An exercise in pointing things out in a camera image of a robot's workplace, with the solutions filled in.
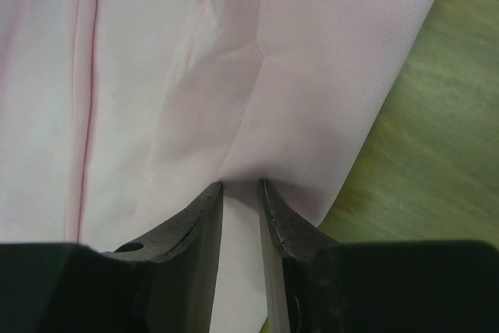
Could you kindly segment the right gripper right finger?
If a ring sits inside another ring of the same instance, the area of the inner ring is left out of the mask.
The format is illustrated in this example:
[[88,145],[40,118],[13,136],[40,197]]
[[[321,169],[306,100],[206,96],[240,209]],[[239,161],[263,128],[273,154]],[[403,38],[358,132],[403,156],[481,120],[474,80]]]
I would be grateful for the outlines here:
[[272,332],[495,332],[498,251],[478,240],[340,243],[259,183]]

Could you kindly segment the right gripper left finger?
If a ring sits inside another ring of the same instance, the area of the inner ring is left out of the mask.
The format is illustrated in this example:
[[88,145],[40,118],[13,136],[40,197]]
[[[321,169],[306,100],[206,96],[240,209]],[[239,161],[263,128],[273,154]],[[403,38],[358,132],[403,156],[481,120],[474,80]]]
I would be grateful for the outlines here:
[[4,332],[207,332],[223,186],[113,252],[77,243],[1,247]]

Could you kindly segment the pink t shirt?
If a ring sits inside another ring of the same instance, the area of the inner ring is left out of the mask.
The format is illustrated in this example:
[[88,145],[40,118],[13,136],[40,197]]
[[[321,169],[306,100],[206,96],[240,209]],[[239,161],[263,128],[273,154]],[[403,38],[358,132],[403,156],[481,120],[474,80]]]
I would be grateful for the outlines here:
[[266,319],[256,181],[318,224],[434,0],[1,0],[1,240],[114,250],[225,184],[211,329]]

